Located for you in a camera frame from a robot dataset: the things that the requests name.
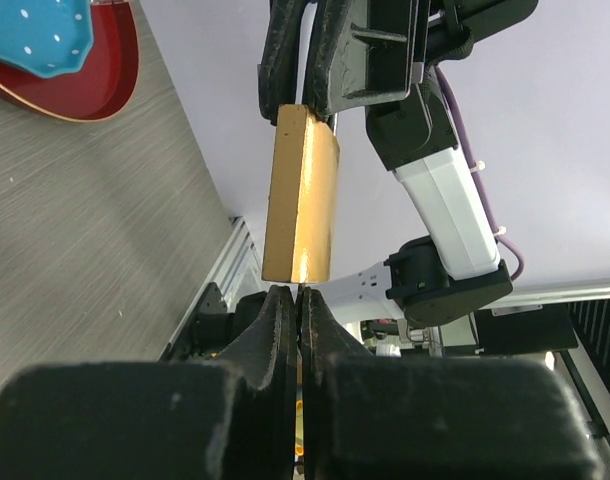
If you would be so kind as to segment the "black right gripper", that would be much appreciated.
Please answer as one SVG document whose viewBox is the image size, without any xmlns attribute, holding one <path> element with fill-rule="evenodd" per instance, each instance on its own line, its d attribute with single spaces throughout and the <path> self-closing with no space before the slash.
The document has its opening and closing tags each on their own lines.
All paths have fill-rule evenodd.
<svg viewBox="0 0 610 480">
<path fill-rule="evenodd" d="M 306 0 L 270 2 L 257 68 L 261 116 L 294 104 Z M 305 104 L 320 118 L 404 100 L 429 68 L 468 57 L 476 43 L 534 13 L 536 0 L 320 1 L 310 38 Z"/>
</svg>

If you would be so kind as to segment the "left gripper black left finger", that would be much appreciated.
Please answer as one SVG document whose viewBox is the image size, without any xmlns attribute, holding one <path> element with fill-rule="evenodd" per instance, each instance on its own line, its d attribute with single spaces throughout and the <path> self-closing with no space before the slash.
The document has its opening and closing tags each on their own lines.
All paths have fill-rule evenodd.
<svg viewBox="0 0 610 480">
<path fill-rule="evenodd" d="M 0 392 L 0 479 L 289 479 L 296 308 L 274 286 L 210 360 L 47 364 Z"/>
</svg>

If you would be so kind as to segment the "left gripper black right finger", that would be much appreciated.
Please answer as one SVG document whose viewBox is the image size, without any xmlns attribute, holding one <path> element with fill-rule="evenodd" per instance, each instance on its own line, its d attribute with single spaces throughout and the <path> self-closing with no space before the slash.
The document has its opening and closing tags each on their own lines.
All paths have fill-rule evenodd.
<svg viewBox="0 0 610 480">
<path fill-rule="evenodd" d="M 379 357 L 300 295 L 309 479 L 599 479 L 557 374 L 518 359 Z"/>
</svg>

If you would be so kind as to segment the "large brass padlock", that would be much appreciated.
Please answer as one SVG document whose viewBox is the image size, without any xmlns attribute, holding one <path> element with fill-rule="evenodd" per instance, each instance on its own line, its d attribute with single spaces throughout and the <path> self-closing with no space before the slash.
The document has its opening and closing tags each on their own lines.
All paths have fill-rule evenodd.
<svg viewBox="0 0 610 480">
<path fill-rule="evenodd" d="M 305 105 L 279 108 L 262 278 L 291 284 L 329 280 L 340 148 Z"/>
</svg>

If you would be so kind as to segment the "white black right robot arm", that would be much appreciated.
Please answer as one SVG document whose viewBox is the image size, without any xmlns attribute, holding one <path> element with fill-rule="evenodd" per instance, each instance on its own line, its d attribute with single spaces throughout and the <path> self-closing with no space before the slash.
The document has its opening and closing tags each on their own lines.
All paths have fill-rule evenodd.
<svg viewBox="0 0 610 480">
<path fill-rule="evenodd" d="M 257 69 L 275 129 L 264 280 L 319 284 L 340 321 L 448 324 L 511 293 L 454 94 L 440 70 L 527 19 L 533 1 L 274 1 Z M 427 235 L 352 277 L 330 277 L 339 113 L 360 108 L 384 168 Z"/>
</svg>

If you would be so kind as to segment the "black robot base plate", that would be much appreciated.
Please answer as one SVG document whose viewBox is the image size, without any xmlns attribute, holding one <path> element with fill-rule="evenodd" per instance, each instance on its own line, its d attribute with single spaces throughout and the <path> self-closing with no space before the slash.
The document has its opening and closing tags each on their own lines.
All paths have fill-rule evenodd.
<svg viewBox="0 0 610 480">
<path fill-rule="evenodd" d="M 159 360 L 185 362 L 218 355 L 253 323 L 266 295 L 266 291 L 246 295 L 229 312 L 218 285 L 208 283 Z"/>
</svg>

